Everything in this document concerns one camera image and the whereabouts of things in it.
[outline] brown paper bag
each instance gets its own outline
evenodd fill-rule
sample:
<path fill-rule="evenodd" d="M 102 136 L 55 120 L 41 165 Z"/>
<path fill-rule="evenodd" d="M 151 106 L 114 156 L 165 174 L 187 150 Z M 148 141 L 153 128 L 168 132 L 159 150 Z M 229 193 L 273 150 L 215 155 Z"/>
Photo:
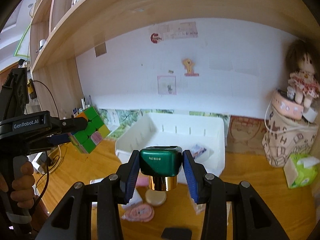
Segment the brown paper bag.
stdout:
<path fill-rule="evenodd" d="M 283 167 L 291 153 L 309 153 L 319 126 L 310 123 L 308 127 L 302 127 L 307 125 L 304 120 L 294 121 L 284 117 L 272 106 L 268 122 L 270 131 L 262 139 L 263 149 L 271 166 Z"/>

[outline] doll hair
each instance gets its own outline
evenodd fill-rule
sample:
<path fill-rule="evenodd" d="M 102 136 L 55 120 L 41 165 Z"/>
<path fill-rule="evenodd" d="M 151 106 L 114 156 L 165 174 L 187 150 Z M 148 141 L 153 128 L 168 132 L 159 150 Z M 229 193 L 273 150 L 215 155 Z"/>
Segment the doll hair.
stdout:
<path fill-rule="evenodd" d="M 308 53 L 312 59 L 312 65 L 316 70 L 315 78 L 319 80 L 319 75 L 320 75 L 319 53 L 316 47 L 313 46 L 309 41 L 296 40 L 290 45 L 287 55 L 285 57 L 286 68 L 290 72 L 299 71 L 298 63 L 304 58 L 306 53 Z"/>

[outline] rubik's cube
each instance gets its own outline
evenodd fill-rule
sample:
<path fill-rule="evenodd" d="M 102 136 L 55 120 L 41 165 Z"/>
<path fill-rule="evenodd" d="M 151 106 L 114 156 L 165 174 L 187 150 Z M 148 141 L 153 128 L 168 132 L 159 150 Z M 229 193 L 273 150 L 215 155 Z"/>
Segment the rubik's cube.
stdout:
<path fill-rule="evenodd" d="M 72 144 L 81 153 L 91 153 L 95 147 L 110 133 L 93 106 L 81 112 L 76 118 L 84 117 L 87 128 L 76 133 L 69 133 Z"/>

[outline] pink cube sticker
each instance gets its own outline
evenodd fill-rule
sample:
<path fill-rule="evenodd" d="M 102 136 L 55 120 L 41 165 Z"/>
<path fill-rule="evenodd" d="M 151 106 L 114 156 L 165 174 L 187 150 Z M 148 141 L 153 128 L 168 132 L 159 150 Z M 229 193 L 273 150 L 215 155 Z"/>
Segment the pink cube sticker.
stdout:
<path fill-rule="evenodd" d="M 101 141 L 103 140 L 101 134 L 96 131 L 91 135 L 91 140 L 94 142 L 94 144 L 97 146 Z"/>

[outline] red and white dress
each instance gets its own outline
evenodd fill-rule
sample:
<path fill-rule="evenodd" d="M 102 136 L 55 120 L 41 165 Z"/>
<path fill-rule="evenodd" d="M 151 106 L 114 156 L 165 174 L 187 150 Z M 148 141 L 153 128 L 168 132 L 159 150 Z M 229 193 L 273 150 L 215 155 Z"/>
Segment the red and white dress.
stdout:
<path fill-rule="evenodd" d="M 314 75 L 303 70 L 292 72 L 288 80 L 290 86 L 300 88 L 305 96 L 319 97 L 319 84 Z"/>

